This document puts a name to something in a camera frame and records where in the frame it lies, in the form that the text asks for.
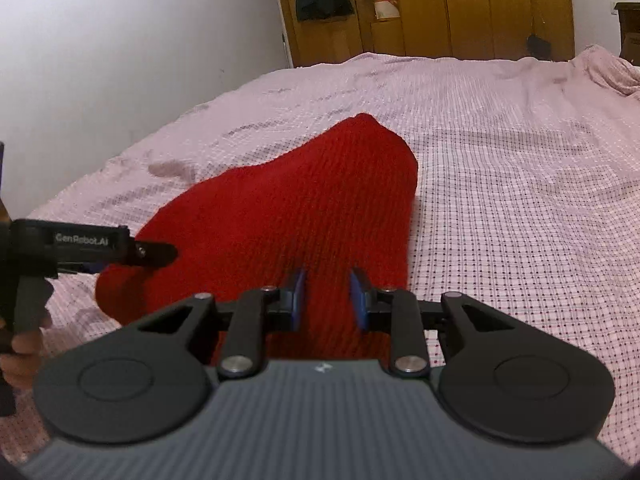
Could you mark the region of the person's left hand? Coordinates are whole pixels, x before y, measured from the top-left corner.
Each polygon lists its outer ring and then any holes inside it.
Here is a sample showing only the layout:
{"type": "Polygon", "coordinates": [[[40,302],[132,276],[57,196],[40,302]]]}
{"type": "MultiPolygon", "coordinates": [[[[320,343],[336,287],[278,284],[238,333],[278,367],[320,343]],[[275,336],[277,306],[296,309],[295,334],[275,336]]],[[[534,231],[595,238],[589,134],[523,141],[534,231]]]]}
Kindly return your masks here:
{"type": "Polygon", "coordinates": [[[45,278],[23,278],[18,290],[19,295],[35,303],[40,320],[34,330],[11,330],[12,351],[1,353],[1,375],[11,387],[30,390],[42,363],[42,331],[52,326],[46,305],[53,294],[53,286],[45,278]]]}

